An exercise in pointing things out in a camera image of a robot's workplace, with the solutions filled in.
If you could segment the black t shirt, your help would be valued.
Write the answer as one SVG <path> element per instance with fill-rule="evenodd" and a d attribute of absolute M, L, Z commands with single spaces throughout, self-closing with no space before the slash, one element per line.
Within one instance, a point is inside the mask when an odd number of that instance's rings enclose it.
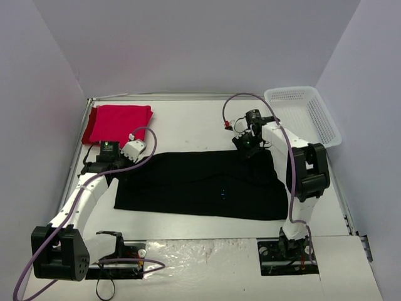
<path fill-rule="evenodd" d="M 268 150 L 245 161 L 236 150 L 165 152 L 117 179 L 116 209 L 260 221 L 288 214 Z"/>

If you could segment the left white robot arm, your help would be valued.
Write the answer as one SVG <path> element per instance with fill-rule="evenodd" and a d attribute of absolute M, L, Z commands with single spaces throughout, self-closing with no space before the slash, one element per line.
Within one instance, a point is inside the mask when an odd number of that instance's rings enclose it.
<path fill-rule="evenodd" d="M 126 246 L 120 232 L 99 231 L 89 239 L 82 234 L 116 171 L 131 166 L 146 147 L 145 142 L 135 139 L 122 148 L 118 142 L 101 142 L 95 161 L 83 163 L 78 184 L 62 210 L 48 225 L 35 227 L 31 234 L 36 278 L 81 281 L 90 266 L 100 260 L 124 259 Z"/>

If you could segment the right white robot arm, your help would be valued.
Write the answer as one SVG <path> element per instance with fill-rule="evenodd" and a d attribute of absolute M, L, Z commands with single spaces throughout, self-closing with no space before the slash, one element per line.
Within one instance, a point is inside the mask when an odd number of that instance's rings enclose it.
<path fill-rule="evenodd" d="M 232 142 L 243 159 L 268 147 L 288 195 L 288 216 L 279 232 L 278 251 L 283 258 L 294 258 L 300 245 L 310 242 L 308 223 L 318 199 L 330 186 L 325 147 L 297 137 L 273 117 L 262 117 L 258 109 L 237 121 L 226 121 L 225 126 L 233 131 Z"/>

